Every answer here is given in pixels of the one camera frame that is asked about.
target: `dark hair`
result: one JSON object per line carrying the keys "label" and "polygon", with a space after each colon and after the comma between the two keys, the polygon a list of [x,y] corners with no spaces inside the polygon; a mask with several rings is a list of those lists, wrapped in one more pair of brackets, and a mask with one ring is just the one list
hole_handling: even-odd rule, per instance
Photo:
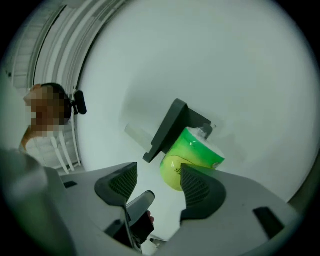
{"label": "dark hair", "polygon": [[64,118],[59,120],[60,125],[65,125],[69,119],[71,118],[72,114],[72,102],[69,99],[68,95],[66,94],[65,89],[57,83],[44,83],[41,87],[50,86],[53,88],[53,92],[59,95],[59,100],[64,100]]}

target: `green bottle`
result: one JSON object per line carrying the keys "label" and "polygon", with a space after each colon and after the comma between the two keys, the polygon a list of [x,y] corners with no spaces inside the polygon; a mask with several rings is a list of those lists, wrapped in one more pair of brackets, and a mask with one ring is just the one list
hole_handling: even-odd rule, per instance
{"label": "green bottle", "polygon": [[182,191],[181,164],[191,164],[212,169],[224,160],[224,154],[207,142],[205,128],[186,127],[160,164],[160,173],[165,183],[177,191]]}

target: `person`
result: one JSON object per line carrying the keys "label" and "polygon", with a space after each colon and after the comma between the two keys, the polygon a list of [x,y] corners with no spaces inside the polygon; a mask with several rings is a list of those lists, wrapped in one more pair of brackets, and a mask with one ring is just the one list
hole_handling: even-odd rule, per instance
{"label": "person", "polygon": [[28,126],[21,147],[26,151],[27,143],[37,137],[47,137],[59,131],[72,114],[72,102],[64,88],[57,83],[34,85],[23,98],[27,111],[31,112]]}

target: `green container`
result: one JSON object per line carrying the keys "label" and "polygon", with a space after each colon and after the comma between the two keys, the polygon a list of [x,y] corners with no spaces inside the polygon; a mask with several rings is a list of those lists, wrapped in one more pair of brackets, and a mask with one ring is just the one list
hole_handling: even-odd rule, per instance
{"label": "green container", "polygon": [[225,160],[224,154],[209,144],[199,128],[187,127],[160,164],[160,173],[165,183],[182,191],[181,164],[191,164],[214,170]]}

